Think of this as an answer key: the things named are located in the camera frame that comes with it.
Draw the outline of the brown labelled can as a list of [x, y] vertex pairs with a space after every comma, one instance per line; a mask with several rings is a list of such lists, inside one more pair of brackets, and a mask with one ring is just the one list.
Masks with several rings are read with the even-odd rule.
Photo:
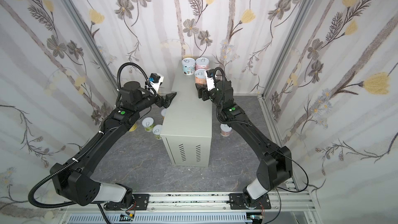
[[195, 71], [194, 76], [195, 76], [195, 83], [197, 85], [206, 85], [207, 74], [205, 69], [197, 69]]

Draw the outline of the green white labelled can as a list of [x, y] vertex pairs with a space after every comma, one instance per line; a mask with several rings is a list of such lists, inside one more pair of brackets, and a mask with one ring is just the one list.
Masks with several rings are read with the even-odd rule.
[[154, 126], [153, 129], [152, 129], [152, 132], [153, 132], [153, 134], [154, 134], [154, 137], [155, 137], [157, 140], [161, 140], [161, 139], [162, 139], [162, 137], [161, 137], [161, 131], [162, 131], [162, 125], [161, 125], [161, 124], [158, 124], [158, 125]]

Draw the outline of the pink labelled can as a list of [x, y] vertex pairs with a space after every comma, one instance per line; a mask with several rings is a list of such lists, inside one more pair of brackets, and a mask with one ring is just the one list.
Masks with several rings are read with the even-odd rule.
[[195, 69], [209, 69], [210, 60], [207, 58], [197, 58], [195, 61]]

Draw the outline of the blue labelled can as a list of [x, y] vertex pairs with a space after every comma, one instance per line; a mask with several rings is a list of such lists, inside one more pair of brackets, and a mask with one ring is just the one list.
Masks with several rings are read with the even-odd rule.
[[184, 58], [181, 60], [182, 71], [185, 75], [194, 75], [196, 61], [193, 58]]

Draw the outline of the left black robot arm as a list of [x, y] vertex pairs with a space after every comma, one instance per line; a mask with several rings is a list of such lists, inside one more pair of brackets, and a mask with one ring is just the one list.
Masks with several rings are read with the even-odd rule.
[[[127, 66], [141, 69], [133, 62], [122, 64], [117, 72], [118, 97], [115, 109], [105, 117], [96, 135], [64, 164], [55, 164], [50, 175], [38, 182], [29, 192], [28, 201], [38, 208], [61, 208], [74, 204], [86, 206], [92, 203], [108, 203], [112, 209], [126, 210], [135, 203], [132, 189], [121, 184], [101, 183], [91, 179], [99, 162], [140, 119], [140, 113], [156, 105], [168, 108], [176, 96], [170, 93], [158, 95], [164, 77], [161, 74], [144, 74], [145, 86], [136, 81], [121, 84], [121, 73]], [[35, 199], [35, 193], [46, 182], [52, 181], [56, 193], [68, 202], [45, 204]]]

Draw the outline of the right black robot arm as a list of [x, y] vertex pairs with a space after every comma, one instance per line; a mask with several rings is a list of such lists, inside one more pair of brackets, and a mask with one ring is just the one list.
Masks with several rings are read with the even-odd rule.
[[221, 67], [206, 70], [205, 76], [206, 85], [196, 86], [198, 97], [215, 104], [218, 121], [237, 132], [260, 161], [256, 179], [243, 189], [239, 198], [230, 199], [229, 203], [237, 208], [263, 207], [267, 193], [279, 189], [280, 184], [293, 176], [291, 151], [272, 142], [250, 121], [245, 111], [235, 103], [231, 82]]

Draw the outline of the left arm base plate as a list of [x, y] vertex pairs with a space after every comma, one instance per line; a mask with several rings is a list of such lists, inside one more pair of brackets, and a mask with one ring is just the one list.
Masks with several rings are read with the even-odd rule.
[[121, 202], [108, 202], [104, 204], [107, 211], [145, 211], [149, 203], [150, 194], [127, 193]]

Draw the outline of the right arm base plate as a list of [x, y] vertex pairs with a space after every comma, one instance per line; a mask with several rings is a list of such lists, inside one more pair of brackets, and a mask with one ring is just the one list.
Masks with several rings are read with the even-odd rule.
[[271, 203], [268, 194], [253, 200], [249, 194], [246, 193], [232, 193], [229, 194], [227, 204], [232, 210], [262, 210], [271, 209]]

